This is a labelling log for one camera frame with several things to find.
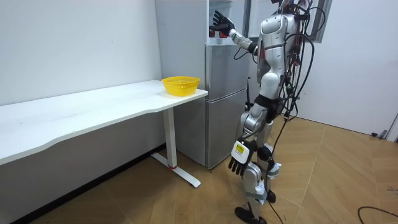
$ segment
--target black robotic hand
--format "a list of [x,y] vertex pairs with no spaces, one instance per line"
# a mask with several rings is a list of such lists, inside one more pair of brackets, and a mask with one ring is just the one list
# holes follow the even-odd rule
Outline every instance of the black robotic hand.
[[213,26],[209,26],[209,29],[213,31],[220,31],[225,36],[229,36],[229,31],[231,29],[235,29],[234,23],[217,10],[214,13],[213,21]]
[[251,161],[251,156],[255,151],[257,151],[257,143],[256,141],[248,142],[243,138],[238,139],[239,142],[243,143],[243,145],[249,149],[249,156],[245,163],[239,162],[234,156],[231,156],[231,160],[228,164],[228,168],[232,170],[232,172],[236,173],[237,175],[243,175],[244,170],[248,166],[249,162]]

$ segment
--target white desk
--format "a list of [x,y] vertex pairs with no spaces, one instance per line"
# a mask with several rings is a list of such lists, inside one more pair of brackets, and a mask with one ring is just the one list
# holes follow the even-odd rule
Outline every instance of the white desk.
[[0,165],[114,123],[164,111],[167,159],[152,156],[198,187],[196,178],[177,167],[173,107],[207,94],[196,90],[190,96],[168,95],[161,81],[152,80],[0,106]]

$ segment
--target silver refrigerator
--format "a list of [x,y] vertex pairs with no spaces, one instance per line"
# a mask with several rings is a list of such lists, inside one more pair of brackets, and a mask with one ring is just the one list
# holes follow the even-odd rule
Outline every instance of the silver refrigerator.
[[241,32],[244,1],[155,3],[163,78],[197,77],[198,88],[209,91],[206,98],[174,108],[177,150],[211,169],[229,155],[235,142],[252,58],[245,55],[234,60],[239,47],[230,38],[209,38],[208,27],[217,9],[233,15]]
[[206,46],[206,72],[198,78],[209,95],[174,111],[177,150],[209,169],[230,154],[244,112],[251,58],[234,60],[238,49]]

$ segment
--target yellow basket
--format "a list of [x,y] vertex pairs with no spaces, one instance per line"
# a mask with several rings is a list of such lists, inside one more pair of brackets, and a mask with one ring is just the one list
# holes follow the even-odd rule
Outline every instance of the yellow basket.
[[174,96],[188,96],[195,92],[199,78],[170,77],[162,79],[166,92]]

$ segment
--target desk leg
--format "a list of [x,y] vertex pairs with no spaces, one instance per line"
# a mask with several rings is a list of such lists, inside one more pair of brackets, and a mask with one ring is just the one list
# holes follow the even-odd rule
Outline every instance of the desk leg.
[[163,115],[164,129],[166,133],[167,159],[161,156],[159,153],[153,153],[152,157],[163,163],[165,166],[168,166],[172,171],[184,178],[192,186],[198,187],[200,185],[200,181],[177,166],[173,108],[164,110]]

